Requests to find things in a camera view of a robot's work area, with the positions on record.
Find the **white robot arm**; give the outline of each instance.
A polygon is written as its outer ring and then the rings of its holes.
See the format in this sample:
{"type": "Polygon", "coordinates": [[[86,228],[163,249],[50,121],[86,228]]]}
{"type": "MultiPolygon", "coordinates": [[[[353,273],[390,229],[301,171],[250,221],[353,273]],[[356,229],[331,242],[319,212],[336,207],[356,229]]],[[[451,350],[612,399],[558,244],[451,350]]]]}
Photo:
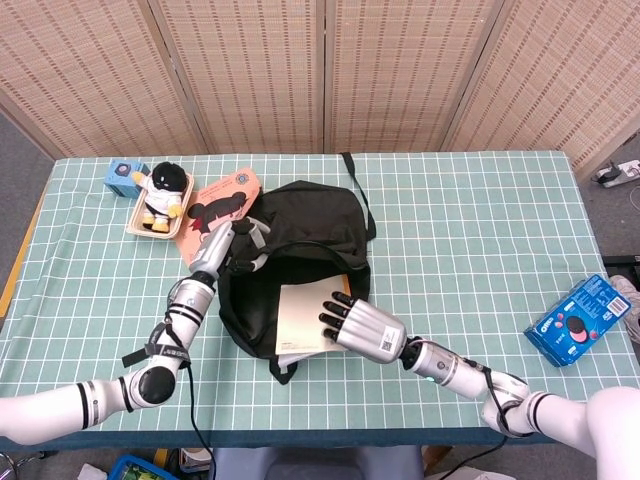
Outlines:
{"type": "Polygon", "coordinates": [[[402,362],[405,370],[465,398],[487,397],[482,419],[509,437],[534,432],[574,447],[598,460],[599,480],[637,479],[640,390],[601,390],[588,403],[546,392],[530,393],[521,379],[494,372],[419,337],[407,338],[397,318],[362,300],[334,292],[320,320],[327,338],[376,363],[402,362]]]}
{"type": "Polygon", "coordinates": [[[175,389],[178,370],[189,361],[189,347],[215,293],[213,285],[240,230],[254,241],[268,232],[260,222],[245,218],[223,223],[204,240],[189,266],[192,275],[170,293],[165,318],[144,350],[123,359],[129,366],[151,357],[146,366],[117,380],[91,380],[34,395],[0,398],[0,436],[35,445],[98,425],[116,412],[166,402],[175,389]]]}

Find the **gray floor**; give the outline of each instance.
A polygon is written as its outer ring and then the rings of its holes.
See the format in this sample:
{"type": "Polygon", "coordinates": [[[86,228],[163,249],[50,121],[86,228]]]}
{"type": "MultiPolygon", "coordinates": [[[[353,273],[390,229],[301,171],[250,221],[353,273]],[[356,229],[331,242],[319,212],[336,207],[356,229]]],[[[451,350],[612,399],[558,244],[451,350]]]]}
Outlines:
{"type": "MultiPolygon", "coordinates": [[[[20,132],[0,115],[0,192],[3,192],[4,228],[0,229],[0,285],[4,285],[20,248],[24,232],[51,170],[51,162],[31,145],[20,132]]],[[[621,148],[616,161],[640,158],[640,137],[621,148]]],[[[583,182],[580,190],[591,219],[596,239],[604,255],[640,254],[640,212],[629,203],[633,184],[605,190],[583,182]]],[[[640,192],[637,202],[640,203],[640,192]]],[[[513,442],[501,451],[473,462],[473,466],[511,475],[518,480],[562,478],[595,480],[595,462],[562,445],[517,446],[513,442]]],[[[449,469],[463,458],[486,447],[457,447],[436,471],[449,469]]],[[[126,450],[79,450],[61,452],[42,462],[27,465],[21,480],[75,479],[84,463],[108,471],[126,450]]],[[[134,453],[150,459],[153,452],[134,453]]],[[[0,473],[3,464],[0,461],[0,473]]]]}

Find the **blue box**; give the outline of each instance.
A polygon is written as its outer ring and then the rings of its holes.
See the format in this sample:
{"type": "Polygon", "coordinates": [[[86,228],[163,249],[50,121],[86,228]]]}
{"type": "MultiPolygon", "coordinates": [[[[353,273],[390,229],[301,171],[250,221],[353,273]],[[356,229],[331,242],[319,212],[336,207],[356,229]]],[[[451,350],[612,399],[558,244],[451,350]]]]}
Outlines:
{"type": "Polygon", "coordinates": [[[138,198],[140,187],[138,187],[131,174],[142,172],[149,174],[149,167],[142,162],[134,162],[123,158],[111,160],[109,169],[104,177],[104,184],[116,195],[120,197],[138,198]]]}
{"type": "Polygon", "coordinates": [[[111,469],[107,480],[123,480],[128,478],[157,478],[160,480],[178,480],[165,470],[156,467],[133,455],[123,455],[111,469]]]}
{"type": "Polygon", "coordinates": [[[578,283],[525,336],[556,367],[575,362],[631,304],[600,275],[578,283]]]}

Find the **backpack handle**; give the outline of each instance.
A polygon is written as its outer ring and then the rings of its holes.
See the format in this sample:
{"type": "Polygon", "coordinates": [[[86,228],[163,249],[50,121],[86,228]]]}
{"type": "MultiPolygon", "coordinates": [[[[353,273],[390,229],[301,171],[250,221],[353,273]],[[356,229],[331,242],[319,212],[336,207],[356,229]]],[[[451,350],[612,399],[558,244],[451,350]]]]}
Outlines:
{"type": "Polygon", "coordinates": [[[349,172],[349,176],[360,190],[360,195],[362,195],[362,200],[364,200],[364,204],[367,207],[367,241],[373,240],[376,238],[377,230],[376,230],[376,221],[373,219],[373,215],[371,214],[371,210],[369,209],[369,200],[367,196],[364,194],[360,183],[356,179],[356,164],[353,161],[353,157],[349,152],[343,152],[342,159],[344,160],[344,164],[347,167],[347,171],[349,172]]]}

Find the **wicker room divider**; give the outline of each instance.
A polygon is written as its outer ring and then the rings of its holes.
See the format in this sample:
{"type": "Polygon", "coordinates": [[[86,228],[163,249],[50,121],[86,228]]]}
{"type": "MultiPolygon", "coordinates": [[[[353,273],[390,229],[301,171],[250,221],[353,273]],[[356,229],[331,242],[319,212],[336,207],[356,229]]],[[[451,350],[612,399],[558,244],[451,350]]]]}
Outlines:
{"type": "Polygon", "coordinates": [[[0,110],[52,158],[562,149],[640,128],[632,0],[0,0],[0,110]]]}

